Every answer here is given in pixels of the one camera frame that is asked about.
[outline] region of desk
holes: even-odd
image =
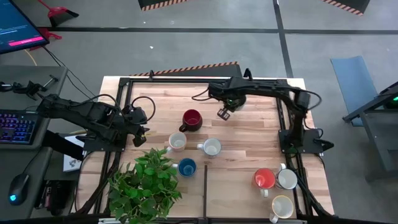
[[[116,97],[119,78],[104,77],[101,94]],[[287,81],[292,86],[305,88],[303,79],[287,79]],[[157,112],[145,125],[150,128],[147,142],[135,148],[132,139],[129,138],[126,150],[122,153],[121,164],[134,163],[134,158],[143,155],[143,151],[152,147],[167,146],[168,137],[178,131],[181,125],[183,112],[187,109],[196,109],[203,117],[202,128],[195,133],[186,133],[188,144],[185,151],[171,152],[167,155],[176,160],[191,157],[198,166],[196,176],[191,179],[180,178],[178,189],[183,193],[183,199],[174,205],[169,216],[203,216],[203,168],[206,164],[208,217],[268,218],[271,201],[261,200],[259,193],[251,189],[250,181],[256,169],[268,167],[276,171],[278,165],[285,162],[284,155],[280,153],[277,137],[280,127],[275,99],[248,96],[244,108],[233,113],[228,121],[223,121],[216,116],[216,112],[222,107],[220,102],[215,100],[197,102],[190,99],[206,87],[207,84],[204,83],[135,83],[131,99],[142,95],[149,96],[154,99]],[[113,104],[108,98],[99,100]],[[147,114],[152,113],[152,105],[146,100],[137,101],[134,106],[141,106]],[[311,113],[308,113],[307,124],[313,126]],[[207,138],[218,138],[223,145],[222,152],[214,159],[209,159],[201,151],[196,150],[196,145]],[[103,156],[102,152],[94,152],[85,162],[78,187],[79,207],[98,185]],[[314,155],[303,155],[303,164],[307,169],[309,189],[324,208],[333,213],[325,171],[319,158]],[[292,198],[291,191],[273,189],[271,194],[285,194]],[[105,202],[106,197],[103,198],[101,211]]]
[[[18,82],[26,85],[29,80],[34,83],[44,85],[50,80],[49,75],[59,79],[54,83],[45,95],[50,93],[59,94],[65,80],[67,69],[64,67],[35,67],[35,66],[0,66],[0,80],[4,83]],[[28,106],[38,105],[39,100],[34,101],[26,95],[15,94],[13,92],[0,93],[1,109],[5,110],[24,110]],[[49,125],[49,119],[43,120],[44,132]],[[42,148],[39,155],[29,166],[27,173],[30,175],[28,198],[20,206],[12,206],[8,202],[8,190],[11,180],[20,174],[28,162],[36,154],[36,150],[10,150],[0,149],[0,220],[13,220],[29,218],[32,212],[37,193],[42,184],[47,164],[52,154],[51,148]]]

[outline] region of rgb keyboard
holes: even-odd
[[[0,144],[32,144],[40,121],[36,111],[0,110]]]

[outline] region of yellow and black stripe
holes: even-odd
[[[151,4],[149,6],[142,7],[141,10],[148,11],[148,10],[157,9],[160,7],[171,6],[173,4],[178,4],[178,3],[186,2],[186,1],[188,1],[188,0],[169,0],[169,1],[164,1],[164,2]]]
[[[166,74],[176,73],[176,72],[187,72],[187,71],[192,71],[192,70],[221,67],[221,66],[227,66],[227,65],[238,65],[238,62],[225,62],[225,63],[215,63],[215,64],[211,64],[211,65],[200,65],[200,66],[192,66],[192,67],[186,67],[186,68],[176,68],[176,69],[154,72],[154,74],[155,75],[166,75]],[[130,75],[130,76],[149,76],[149,72],[134,74],[134,75]]]
[[[363,13],[360,10],[357,10],[353,7],[349,7],[343,3],[340,3],[338,1],[334,1],[334,0],[322,0],[323,2],[326,2],[328,4],[331,4],[332,6],[336,6],[339,7],[340,9],[346,10],[350,13],[356,14],[358,16],[363,16]]]

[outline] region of monitor screen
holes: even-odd
[[[0,0],[0,54],[47,43],[48,40],[11,0]]]

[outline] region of green leaves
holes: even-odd
[[[177,170],[164,157],[166,150],[144,151],[136,158],[134,168],[126,165],[108,179],[109,209],[122,224],[152,224],[156,217],[166,218],[175,201],[182,197],[176,191]]]
[[[148,175],[154,175],[154,174],[155,174],[155,169],[154,169],[154,168],[151,168],[151,167],[148,167],[148,168],[145,169],[144,172],[145,172],[146,174],[148,174]]]
[[[149,197],[152,195],[152,192],[150,190],[144,190],[142,191],[142,195],[145,197]]]

